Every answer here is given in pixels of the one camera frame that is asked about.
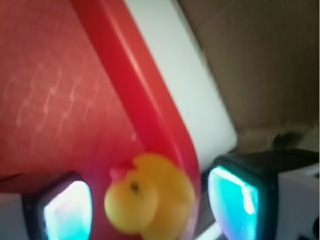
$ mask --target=rubber duck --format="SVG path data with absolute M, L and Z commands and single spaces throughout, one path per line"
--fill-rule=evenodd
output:
M 113 167 L 110 176 L 104 209 L 118 231 L 144 240 L 179 237 L 195 201 L 185 172 L 160 154 L 145 153 Z

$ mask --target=duck's eye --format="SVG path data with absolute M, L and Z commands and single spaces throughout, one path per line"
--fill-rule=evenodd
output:
M 139 185 L 135 181 L 130 184 L 130 188 L 135 193 L 139 192 Z

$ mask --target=red surface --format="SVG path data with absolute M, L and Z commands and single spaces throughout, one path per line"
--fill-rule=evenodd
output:
M 160 152 L 193 181 L 190 239 L 200 172 L 189 135 L 124 3 L 89 2 L 73 1 L 117 93 L 69 1 L 0 1 L 0 175 L 79 171 L 93 194 L 91 239 L 124 239 L 104 213 L 109 168 Z
M 201 195 L 196 153 L 133 18 L 122 0 L 71 2 L 145 149 L 166 155 L 190 176 L 196 201 L 180 238 L 191 239 Z
M 0 175 L 79 171 L 93 194 L 91 238 L 106 239 L 108 169 L 141 152 L 70 2 L 1 0 Z

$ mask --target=duck's head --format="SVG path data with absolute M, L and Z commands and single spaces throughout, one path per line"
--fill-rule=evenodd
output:
M 159 204 L 153 182 L 131 163 L 113 167 L 110 176 L 112 182 L 104 197 L 104 210 L 110 223 L 125 234 L 146 229 Z

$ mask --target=brown cardboard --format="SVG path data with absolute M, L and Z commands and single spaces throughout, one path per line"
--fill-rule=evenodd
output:
M 319 1 L 179 0 L 238 133 L 239 152 L 319 125 Z

